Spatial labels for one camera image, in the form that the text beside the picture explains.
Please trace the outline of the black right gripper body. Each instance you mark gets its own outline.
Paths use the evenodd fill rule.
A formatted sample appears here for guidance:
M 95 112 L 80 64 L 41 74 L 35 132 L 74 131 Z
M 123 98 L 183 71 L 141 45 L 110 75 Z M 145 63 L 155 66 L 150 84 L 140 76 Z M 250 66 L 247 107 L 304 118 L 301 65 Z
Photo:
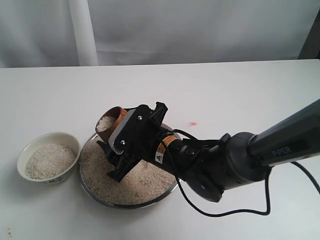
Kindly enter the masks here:
M 130 148 L 121 155 L 112 151 L 110 161 L 114 165 L 114 169 L 108 174 L 111 179 L 118 183 L 121 182 L 142 160 L 172 175 L 175 173 L 170 156 L 173 156 L 176 150 L 172 148 L 168 153 L 166 148 L 169 143 L 165 143 L 165 138 L 168 137 L 173 141 L 176 141 L 177 138 L 173 135 L 172 130 L 162 126 L 167 111 L 168 108 L 164 103 L 157 102 L 155 109 L 151 109 L 147 123 Z

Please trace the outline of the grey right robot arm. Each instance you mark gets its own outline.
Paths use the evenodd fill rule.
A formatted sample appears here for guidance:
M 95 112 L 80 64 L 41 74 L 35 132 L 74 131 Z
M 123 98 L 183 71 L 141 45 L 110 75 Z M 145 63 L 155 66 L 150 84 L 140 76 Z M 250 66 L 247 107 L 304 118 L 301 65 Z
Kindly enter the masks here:
M 115 123 L 99 134 L 98 145 L 120 182 L 140 161 L 185 181 L 200 197 L 219 202 L 226 190 L 268 178 L 271 168 L 320 153 L 320 103 L 313 102 L 260 134 L 240 132 L 199 140 L 162 124 L 167 106 L 114 107 Z

